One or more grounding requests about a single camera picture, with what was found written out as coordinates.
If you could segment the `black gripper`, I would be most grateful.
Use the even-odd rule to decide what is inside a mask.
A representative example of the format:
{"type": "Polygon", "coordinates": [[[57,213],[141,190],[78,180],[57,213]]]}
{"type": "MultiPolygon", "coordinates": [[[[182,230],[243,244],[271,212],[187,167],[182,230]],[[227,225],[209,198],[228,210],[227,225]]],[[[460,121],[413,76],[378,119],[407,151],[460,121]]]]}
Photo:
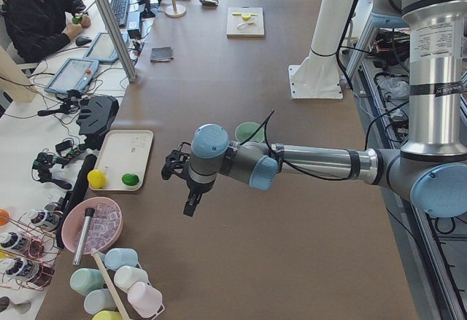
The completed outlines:
{"type": "Polygon", "coordinates": [[[206,192],[207,186],[205,184],[193,181],[191,178],[188,179],[187,186],[191,195],[185,202],[183,214],[186,216],[193,216],[196,210],[196,206],[201,202],[202,195],[206,192]]]}

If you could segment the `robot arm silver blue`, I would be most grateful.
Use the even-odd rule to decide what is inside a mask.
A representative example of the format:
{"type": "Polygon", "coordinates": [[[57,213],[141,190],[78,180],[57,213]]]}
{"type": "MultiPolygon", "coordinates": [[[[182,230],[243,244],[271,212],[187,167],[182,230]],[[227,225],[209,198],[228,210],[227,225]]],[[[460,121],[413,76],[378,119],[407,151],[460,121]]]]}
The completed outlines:
{"type": "Polygon", "coordinates": [[[192,216],[218,175],[267,190],[278,173],[298,171],[332,182],[360,179],[392,190],[434,217],[466,212],[466,147],[459,139],[466,0],[374,0],[378,26],[410,30],[409,137],[399,149],[326,149],[232,141],[219,125],[198,128],[181,167],[192,216]]]}

